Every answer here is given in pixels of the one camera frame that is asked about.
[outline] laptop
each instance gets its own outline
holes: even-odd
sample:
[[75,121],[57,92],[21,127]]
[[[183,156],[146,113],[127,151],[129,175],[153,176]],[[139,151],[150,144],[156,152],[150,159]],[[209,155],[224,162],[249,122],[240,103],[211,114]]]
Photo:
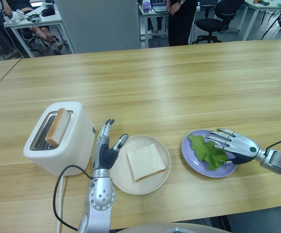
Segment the laptop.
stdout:
[[167,12],[166,0],[150,0],[154,12]]

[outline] plate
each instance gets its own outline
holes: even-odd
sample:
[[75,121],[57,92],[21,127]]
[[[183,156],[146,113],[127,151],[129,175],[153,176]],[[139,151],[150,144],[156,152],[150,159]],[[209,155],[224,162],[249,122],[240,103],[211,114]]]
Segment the plate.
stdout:
[[[222,164],[218,169],[216,169],[214,171],[210,171],[209,163],[206,161],[203,161],[203,162],[199,161],[194,150],[191,148],[190,141],[188,139],[190,134],[207,136],[207,135],[210,135],[210,131],[209,130],[192,131],[191,133],[186,135],[186,137],[184,138],[184,140],[181,144],[181,151],[183,152],[186,162],[195,171],[197,171],[205,176],[214,177],[214,178],[225,177],[234,172],[234,170],[237,167],[236,164]],[[226,155],[227,155],[228,159],[235,158],[235,156],[229,152],[226,152]]]
[[[166,170],[156,175],[135,182],[127,159],[127,152],[140,147],[155,144],[165,164]],[[158,189],[166,181],[171,169],[171,157],[165,145],[158,139],[147,135],[135,135],[128,141],[119,152],[115,165],[110,170],[114,184],[123,192],[135,195],[148,194]]]

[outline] gray partition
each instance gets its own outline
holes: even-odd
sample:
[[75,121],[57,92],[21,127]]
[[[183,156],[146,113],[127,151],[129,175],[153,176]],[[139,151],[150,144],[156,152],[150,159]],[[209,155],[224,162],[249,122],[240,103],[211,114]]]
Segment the gray partition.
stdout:
[[76,53],[138,49],[137,0],[56,0]]

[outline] white desk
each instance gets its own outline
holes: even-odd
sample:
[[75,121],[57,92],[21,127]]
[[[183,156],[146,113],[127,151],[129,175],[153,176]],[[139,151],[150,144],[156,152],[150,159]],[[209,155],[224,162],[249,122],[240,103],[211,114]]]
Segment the white desk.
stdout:
[[162,33],[148,34],[148,23],[147,23],[148,18],[165,17],[165,24],[167,25],[169,13],[168,12],[154,12],[153,10],[150,10],[148,13],[144,13],[142,6],[140,6],[140,5],[139,5],[139,9],[140,9],[141,15],[144,16],[144,18],[145,18],[145,34],[140,34],[140,36],[145,35],[146,48],[148,48],[148,36],[149,35],[167,35],[167,28],[168,28],[166,26],[164,32],[162,32]]
[[[37,9],[35,9],[35,10],[31,11],[30,13],[28,13],[27,15],[30,16],[30,15],[33,15],[33,14],[40,14],[43,9],[44,9],[44,7],[40,6]],[[46,17],[43,17],[42,15],[40,15],[40,18],[41,18],[41,21],[38,22],[37,25],[39,27],[40,26],[46,26],[46,25],[57,25],[59,33],[63,34],[63,36],[60,34],[61,37],[67,41],[68,46],[69,46],[71,52],[75,53],[74,49],[73,49],[73,47],[71,45],[71,42],[70,42],[70,40],[68,38],[67,32],[65,30],[65,27],[64,27],[64,24],[63,24],[63,21],[62,21],[62,18],[60,16],[59,12],[57,10],[55,10],[55,15],[46,16]],[[25,19],[25,20],[22,20],[18,24],[4,23],[4,26],[11,28],[11,30],[14,33],[14,35],[17,37],[17,39],[19,40],[21,45],[24,47],[24,49],[26,50],[28,55],[30,57],[35,57],[33,55],[33,53],[30,51],[30,49],[27,46],[27,44],[25,43],[24,39],[20,36],[20,34],[17,31],[17,29],[20,29],[20,28],[32,27],[32,22],[30,22],[30,21]]]
[[[269,0],[270,4],[268,6],[264,6],[264,5],[261,5],[261,4],[253,4],[253,0],[245,0],[244,2],[244,5],[246,6],[245,9],[244,9],[244,13],[243,13],[243,16],[242,16],[242,19],[241,19],[241,22],[240,22],[240,25],[238,27],[238,30],[240,31],[241,28],[242,28],[242,25],[243,25],[243,22],[244,22],[244,19],[246,17],[246,13],[247,13],[247,10],[248,8],[252,8],[254,9],[254,14],[251,18],[251,21],[246,29],[246,32],[242,38],[242,40],[246,40],[247,37],[248,37],[248,34],[250,33],[251,29],[252,29],[252,26],[255,22],[255,19],[257,17],[257,14],[259,11],[268,11],[268,10],[275,10],[275,11],[281,11],[281,7],[278,7],[277,4],[278,3],[281,3],[281,0]],[[281,38],[281,31],[280,33],[277,35],[277,39],[280,39]]]

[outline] black office chair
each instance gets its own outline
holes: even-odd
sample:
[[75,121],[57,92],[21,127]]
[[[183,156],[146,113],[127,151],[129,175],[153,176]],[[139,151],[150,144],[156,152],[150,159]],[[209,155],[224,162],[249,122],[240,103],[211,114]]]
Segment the black office chair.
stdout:
[[230,21],[235,17],[236,11],[241,7],[245,0],[222,0],[220,1],[216,8],[215,14],[219,19],[209,18],[209,11],[213,5],[201,5],[202,8],[205,8],[205,18],[198,19],[196,25],[198,28],[207,31],[209,35],[200,35],[198,38],[192,42],[192,44],[198,44],[201,41],[207,41],[210,43],[213,41],[221,42],[217,39],[217,36],[212,36],[213,32],[223,33],[229,28]]

